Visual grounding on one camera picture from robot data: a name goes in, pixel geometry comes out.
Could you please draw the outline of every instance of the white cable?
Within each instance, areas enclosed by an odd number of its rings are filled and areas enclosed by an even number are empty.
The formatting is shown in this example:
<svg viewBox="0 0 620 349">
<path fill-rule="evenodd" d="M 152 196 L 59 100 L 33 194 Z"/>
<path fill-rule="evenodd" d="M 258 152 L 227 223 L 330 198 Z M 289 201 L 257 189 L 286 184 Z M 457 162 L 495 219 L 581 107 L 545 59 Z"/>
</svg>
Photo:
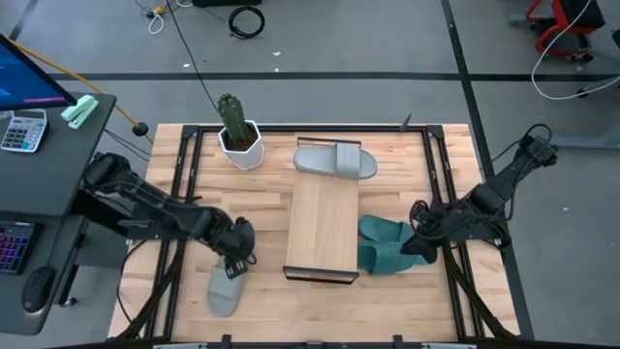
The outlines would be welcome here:
<svg viewBox="0 0 620 349">
<path fill-rule="evenodd" d="M 579 16 L 577 16 L 577 18 L 574 19 L 573 23 L 571 23 L 571 25 L 569 25 L 566 29 L 564 29 L 564 31 L 562 33 L 560 33 L 560 35 L 558 35 L 557 37 L 555 37 L 555 39 L 553 39 L 553 41 L 551 41 L 551 44 L 549 44 L 546 49 L 544 50 L 544 52 L 541 55 L 541 58 L 539 58 L 538 63 L 536 63 L 536 66 L 534 67 L 534 70 L 532 71 L 532 83 L 534 84 L 534 87 L 536 87 L 536 90 L 539 91 L 539 93 L 541 94 L 541 96 L 543 96 L 546 99 L 550 99 L 552 101 L 566 101 L 566 100 L 570 100 L 572 98 L 577 98 L 583 95 L 587 95 L 596 91 L 600 91 L 602 89 L 608 88 L 610 86 L 612 86 L 614 83 L 620 81 L 620 77 L 618 77 L 617 79 L 615 79 L 614 81 L 601 86 L 601 87 L 597 87 L 593 90 L 590 91 L 583 91 L 581 93 L 577 93 L 573 96 L 565 96 L 565 97 L 552 97 L 552 96 L 548 96 L 546 95 L 544 92 L 541 91 L 541 89 L 539 88 L 539 86 L 536 84 L 536 80 L 534 78 L 534 74 L 536 73 L 536 71 L 539 69 L 539 66 L 541 65 L 541 62 L 543 62 L 544 57 L 546 56 L 546 53 L 549 52 L 549 49 L 553 46 L 553 44 L 555 44 L 555 42 L 560 39 L 560 37 L 562 35 L 564 35 L 564 33 L 566 33 L 567 31 L 569 31 L 569 29 L 571 29 L 576 23 L 577 21 L 581 18 L 581 16 L 583 16 L 583 14 L 585 14 L 585 11 L 588 9 L 588 7 L 590 6 L 590 4 L 592 3 L 592 0 L 588 0 L 587 4 L 585 4 L 585 7 L 583 8 L 583 10 L 581 10 L 581 13 L 579 14 Z"/>
<path fill-rule="evenodd" d="M 163 19 L 161 16 L 159 16 L 159 14 L 155 14 L 155 13 L 153 13 L 153 15 L 154 15 L 153 19 L 151 19 L 150 24 L 148 24 L 148 32 L 149 32 L 150 34 L 157 35 L 157 34 L 159 34 L 162 30 L 164 30 L 164 24 L 165 24 L 165 23 L 164 23 L 164 19 Z M 159 20 L 161 20 L 161 21 L 162 21 L 162 26 L 161 26 L 161 27 L 159 27 L 159 29 L 158 29 L 158 30 L 153 31 L 153 23 L 155 23 L 155 21 L 156 21 L 157 19 L 159 19 Z"/>
<path fill-rule="evenodd" d="M 190 3 L 189 5 L 182 5 L 181 4 L 181 0 L 176 0 L 176 5 L 178 5 L 180 7 L 192 7 L 192 6 L 194 6 L 193 3 Z"/>
</svg>

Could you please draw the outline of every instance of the monitor screen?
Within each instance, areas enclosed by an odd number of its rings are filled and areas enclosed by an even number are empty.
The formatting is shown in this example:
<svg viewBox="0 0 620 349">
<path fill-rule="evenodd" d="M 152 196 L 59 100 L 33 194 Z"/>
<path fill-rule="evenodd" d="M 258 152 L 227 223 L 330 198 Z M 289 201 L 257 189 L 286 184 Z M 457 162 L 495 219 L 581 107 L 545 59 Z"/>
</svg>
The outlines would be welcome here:
<svg viewBox="0 0 620 349">
<path fill-rule="evenodd" d="M 76 100 L 0 35 L 0 111 L 63 107 Z"/>
</svg>

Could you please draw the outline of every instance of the black desk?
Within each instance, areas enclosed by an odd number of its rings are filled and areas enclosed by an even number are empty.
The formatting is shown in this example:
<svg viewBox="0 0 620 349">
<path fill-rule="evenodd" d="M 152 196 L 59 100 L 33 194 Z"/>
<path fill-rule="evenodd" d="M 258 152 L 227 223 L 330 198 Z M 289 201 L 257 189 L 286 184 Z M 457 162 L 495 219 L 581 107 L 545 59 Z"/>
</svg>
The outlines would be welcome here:
<svg viewBox="0 0 620 349">
<path fill-rule="evenodd" d="M 74 94 L 78 99 L 83 94 Z M 90 163 L 116 97 L 91 94 L 99 101 L 82 126 L 67 125 L 61 108 L 47 110 L 49 130 L 34 154 L 0 151 L 0 219 L 39 222 L 44 230 L 21 275 L 0 274 L 0 333 L 34 335 L 41 331 L 54 303 L 62 303 L 73 284 L 75 260 L 84 238 L 89 211 L 103 215 L 118 211 L 79 190 L 81 175 Z M 0 121 L 4 135 L 9 120 Z M 37 313 L 21 307 L 21 290 L 30 273 L 49 264 L 56 275 L 46 306 Z"/>
<path fill-rule="evenodd" d="M 83 93 L 73 95 L 78 99 Z M 116 103 L 116 97 L 111 95 L 92 96 L 99 106 L 79 129 L 70 128 L 61 118 L 64 108 L 49 109 L 49 129 L 36 153 L 0 151 L 0 212 L 67 214 L 81 174 L 90 163 Z M 9 120 L 0 121 L 0 135 L 4 135 Z"/>
</svg>

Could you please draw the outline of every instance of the gray slide sandal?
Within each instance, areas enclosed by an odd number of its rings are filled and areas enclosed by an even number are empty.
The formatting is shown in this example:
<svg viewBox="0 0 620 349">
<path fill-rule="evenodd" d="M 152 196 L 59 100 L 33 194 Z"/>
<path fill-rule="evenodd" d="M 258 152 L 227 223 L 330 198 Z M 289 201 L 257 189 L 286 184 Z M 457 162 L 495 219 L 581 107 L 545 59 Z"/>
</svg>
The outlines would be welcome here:
<svg viewBox="0 0 620 349">
<path fill-rule="evenodd" d="M 347 143 L 301 147 L 295 151 L 293 162 L 300 171 L 347 179 L 367 179 L 377 173 L 377 160 L 357 145 Z"/>
<path fill-rule="evenodd" d="M 226 275 L 224 256 L 220 257 L 211 272 L 206 299 L 211 311 L 220 317 L 231 316 L 241 299 L 246 273 L 230 280 Z"/>
</svg>

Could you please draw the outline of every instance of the wooden table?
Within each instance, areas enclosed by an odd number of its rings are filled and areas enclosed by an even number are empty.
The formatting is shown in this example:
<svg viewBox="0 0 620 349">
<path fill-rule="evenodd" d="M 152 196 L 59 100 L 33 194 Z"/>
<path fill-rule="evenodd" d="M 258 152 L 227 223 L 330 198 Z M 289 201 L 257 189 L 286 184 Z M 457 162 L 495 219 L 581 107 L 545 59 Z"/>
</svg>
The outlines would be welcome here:
<svg viewBox="0 0 620 349">
<path fill-rule="evenodd" d="M 180 124 L 159 125 L 146 179 L 170 192 L 181 130 Z M 467 125 L 443 125 L 458 196 L 480 182 L 477 161 Z M 295 166 L 296 137 L 323 137 L 362 141 L 362 147 L 379 163 L 376 176 L 359 182 L 359 215 L 374 214 L 407 220 L 414 200 L 431 200 L 431 189 L 420 136 L 411 133 L 267 133 L 263 134 L 263 164 L 241 172 L 224 156 L 216 134 L 208 134 L 201 148 L 196 195 L 199 205 L 218 206 L 232 217 L 243 215 L 257 231 L 258 263 L 248 274 L 242 299 L 228 318 L 214 316 L 206 302 L 209 273 L 216 255 L 203 245 L 187 246 L 172 340 L 220 341 L 370 341 L 391 342 L 394 334 L 405 341 L 455 340 L 446 270 L 443 259 L 431 266 L 414 266 L 390 276 L 361 272 L 351 286 L 287 280 L 282 272 L 287 249 L 290 203 Z M 436 163 L 437 144 L 433 142 Z M 188 147 L 191 158 L 192 146 Z M 189 161 L 186 161 L 186 173 Z M 443 175 L 441 166 L 438 175 Z M 180 193 L 185 193 L 187 174 Z M 446 201 L 446 185 L 440 180 Z M 159 241 L 147 242 L 132 255 L 121 281 L 120 297 L 131 316 L 151 293 Z M 478 292 L 502 324 L 518 333 L 512 297 L 500 253 L 480 241 L 467 243 Z M 160 305 L 156 334 L 165 314 Z M 461 301 L 468 334 L 472 319 L 465 295 Z M 109 334 L 120 333 L 128 322 L 118 304 Z"/>
</svg>

